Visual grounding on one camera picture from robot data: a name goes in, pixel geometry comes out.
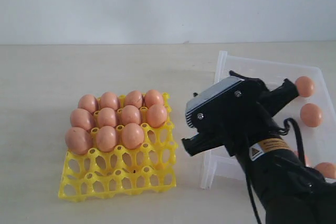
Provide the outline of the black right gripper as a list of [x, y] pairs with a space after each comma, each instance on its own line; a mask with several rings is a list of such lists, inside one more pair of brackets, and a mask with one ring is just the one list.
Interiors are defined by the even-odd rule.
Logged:
[[269, 89], [267, 86], [266, 88], [268, 90], [261, 94], [250, 113], [246, 113], [235, 123], [181, 139], [186, 152], [194, 156], [224, 146], [229, 155], [233, 156], [242, 148], [248, 148], [253, 140], [277, 131], [278, 125], [274, 122], [273, 116], [297, 98], [299, 92], [289, 79], [285, 79], [281, 86], [274, 89]]

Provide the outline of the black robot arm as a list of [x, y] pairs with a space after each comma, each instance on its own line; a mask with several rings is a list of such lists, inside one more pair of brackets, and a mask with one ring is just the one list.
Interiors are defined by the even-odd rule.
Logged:
[[197, 134], [182, 143], [191, 156], [224, 146], [266, 223], [335, 223], [335, 184], [306, 166], [298, 123], [287, 118], [279, 127], [273, 119], [298, 95], [288, 79], [269, 90], [261, 79], [231, 72], [188, 101], [186, 122]]

